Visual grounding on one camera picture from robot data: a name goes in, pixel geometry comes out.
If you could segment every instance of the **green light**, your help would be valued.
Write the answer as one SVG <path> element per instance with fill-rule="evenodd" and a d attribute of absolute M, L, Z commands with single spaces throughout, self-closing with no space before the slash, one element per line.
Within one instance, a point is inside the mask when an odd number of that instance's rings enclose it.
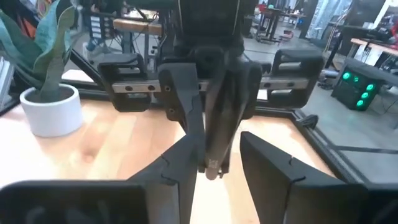
<path fill-rule="evenodd" d="M 359 100 L 358 102 L 356 102 L 356 106 L 362 106 L 364 104 L 363 100 Z"/>
<path fill-rule="evenodd" d="M 370 84 L 366 87 L 366 90 L 373 90 L 374 89 L 374 85 Z"/>
<path fill-rule="evenodd" d="M 362 93 L 361 98 L 366 99 L 369 97 L 369 93 Z"/>
<path fill-rule="evenodd" d="M 343 74 L 343 79 L 345 79 L 345 80 L 349 79 L 350 76 L 351 76 L 351 74 L 349 72 L 346 72 L 346 73 Z"/>

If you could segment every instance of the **white plant pot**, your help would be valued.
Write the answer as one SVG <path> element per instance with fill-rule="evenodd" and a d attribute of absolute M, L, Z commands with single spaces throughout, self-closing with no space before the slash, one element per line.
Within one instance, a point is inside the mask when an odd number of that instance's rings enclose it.
<path fill-rule="evenodd" d="M 35 88 L 29 88 L 19 96 L 30 130 L 34 135 L 63 136 L 77 130 L 83 124 L 78 90 L 70 85 L 60 84 L 60 86 L 72 89 L 72 96 L 53 103 L 33 103 L 26 97 L 35 91 Z"/>

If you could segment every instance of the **potted plant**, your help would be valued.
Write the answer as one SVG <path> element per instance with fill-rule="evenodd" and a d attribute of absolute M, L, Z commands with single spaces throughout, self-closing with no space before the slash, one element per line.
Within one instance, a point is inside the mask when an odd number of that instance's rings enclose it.
<path fill-rule="evenodd" d="M 55 1 L 32 40 L 0 11 L 0 52 L 32 86 L 21 93 L 20 101 L 36 136 L 62 136 L 83 123 L 78 90 L 60 84 L 72 50 L 69 29 L 74 16 L 70 0 Z"/>

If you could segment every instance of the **black frame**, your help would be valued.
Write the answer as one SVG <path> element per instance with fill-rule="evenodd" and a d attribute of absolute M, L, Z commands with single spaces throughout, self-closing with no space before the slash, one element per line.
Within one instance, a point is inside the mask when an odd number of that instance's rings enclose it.
<path fill-rule="evenodd" d="M 22 2 L 20 2 L 20 0 L 8 2 L 7 7 L 2 8 L 6 14 L 15 20 L 17 20 L 18 16 L 23 15 L 23 18 L 30 22 L 33 26 L 36 26 L 39 22 L 39 18 L 29 9 L 28 6 L 25 6 Z M 102 79 L 98 71 L 75 50 L 72 51 L 70 60 L 83 72 L 85 72 L 94 82 L 65 80 L 63 83 L 75 86 L 79 90 L 80 96 L 83 99 L 109 101 L 109 95 L 104 90 Z M 14 86 L 12 87 L 12 92 L 18 94 L 29 86 L 27 86 L 26 83 L 22 83 L 22 81 L 18 78 L 14 78 Z M 18 104 L 19 97 L 13 97 L 12 100 L 7 103 L 5 108 L 0 111 L 0 116 L 4 115 Z M 340 152 L 339 149 L 342 146 L 334 145 L 318 128 L 312 129 L 299 122 L 300 119 L 306 117 L 301 110 L 272 109 L 266 108 L 265 105 L 266 101 L 257 100 L 255 111 L 256 115 L 286 118 L 291 120 L 300 134 L 313 147 L 315 152 L 327 164 L 337 178 L 347 183 L 368 182 L 365 176 L 362 175 L 362 173 L 360 173 L 360 171 L 355 168 L 355 166 Z"/>

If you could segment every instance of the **floor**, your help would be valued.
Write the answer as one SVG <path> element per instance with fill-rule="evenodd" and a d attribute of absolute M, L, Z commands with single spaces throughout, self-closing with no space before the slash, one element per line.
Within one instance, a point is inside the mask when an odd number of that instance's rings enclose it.
<path fill-rule="evenodd" d="M 292 25 L 287 23 L 280 23 L 275 37 L 278 38 L 283 34 L 283 30 L 292 30 Z M 307 49 L 309 47 L 316 48 L 306 40 L 299 39 L 300 31 L 293 30 L 294 38 L 287 42 L 278 44 L 260 44 L 254 39 L 245 39 L 245 54 L 251 60 L 260 62 L 272 62 L 274 55 L 278 49 L 284 48 L 299 48 Z M 88 36 L 80 37 L 75 49 L 81 52 L 82 43 L 88 40 Z M 154 38 L 150 39 L 150 44 L 155 45 Z M 112 47 L 117 48 L 116 43 L 111 44 Z M 136 39 L 136 46 L 140 53 L 143 54 L 144 37 L 143 35 Z M 71 62 L 67 65 L 66 70 L 78 69 Z M 385 108 L 389 106 L 384 100 L 384 97 L 378 96 L 365 112 L 348 110 L 340 102 L 332 98 L 331 91 L 323 90 L 315 87 L 313 93 L 307 103 L 302 108 L 305 114 L 317 114 L 319 116 L 318 128 L 325 133 L 329 140 L 339 146 L 351 147 L 368 147 L 377 149 L 392 149 L 398 152 L 398 138 L 397 130 L 394 126 L 398 123 L 398 106 L 391 107 L 388 113 L 385 113 Z M 261 92 L 259 98 L 266 97 L 266 94 Z M 342 151 L 344 155 L 350 158 L 351 162 L 360 170 L 363 170 L 364 175 L 368 180 L 376 182 L 398 182 L 398 178 L 394 178 L 394 174 L 398 172 L 398 156 L 375 154 L 369 152 L 346 152 Z"/>

